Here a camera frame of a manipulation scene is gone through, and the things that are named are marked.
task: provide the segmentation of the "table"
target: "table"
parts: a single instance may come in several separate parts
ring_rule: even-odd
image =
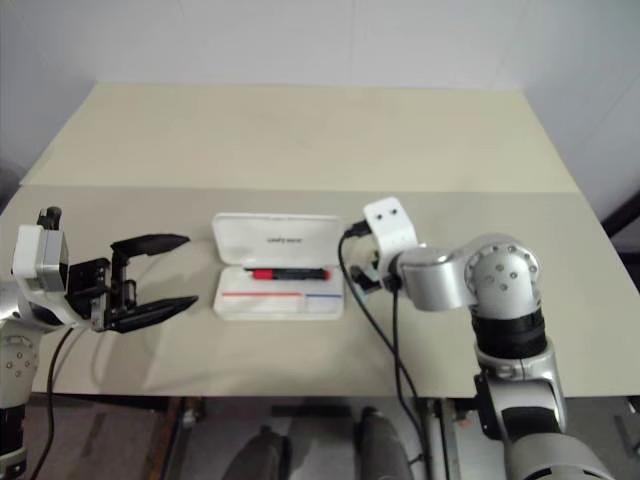
[[[640,299],[597,219],[521,94],[98,85],[0,218],[5,260],[20,223],[63,209],[73,262],[144,233],[190,244],[129,269],[142,301],[200,295],[190,310],[127,335],[82,333],[56,389],[146,395],[391,395],[392,361],[349,299],[329,322],[216,318],[217,212],[337,214],[395,194],[422,241],[509,233],[538,255],[543,311],[569,396],[640,392],[612,374],[636,356]],[[349,246],[348,260],[371,248]],[[390,330],[391,298],[368,301]],[[429,397],[474,394],[464,310],[401,304],[403,358]],[[43,361],[58,334],[43,341]],[[44,389],[44,369],[34,384]]]

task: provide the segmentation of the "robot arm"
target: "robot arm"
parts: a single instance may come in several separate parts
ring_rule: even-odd
[[[504,443],[508,478],[612,480],[587,446],[563,433],[565,400],[545,335],[533,253],[506,235],[481,236],[458,249],[419,246],[394,198],[368,205],[365,217],[384,287],[418,310],[470,309],[482,429]]]
[[[38,366],[43,334],[63,328],[125,333],[163,322],[189,308],[197,296],[138,305],[136,283],[126,278],[131,257],[168,252],[189,241],[145,235],[111,245],[106,258],[69,265],[61,211],[41,212],[22,225],[14,250],[15,282],[0,283],[0,480],[26,470],[22,439],[25,404]]]

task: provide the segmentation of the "red marker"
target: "red marker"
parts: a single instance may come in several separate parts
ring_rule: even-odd
[[[331,272],[324,268],[254,268],[255,280],[329,280]]]

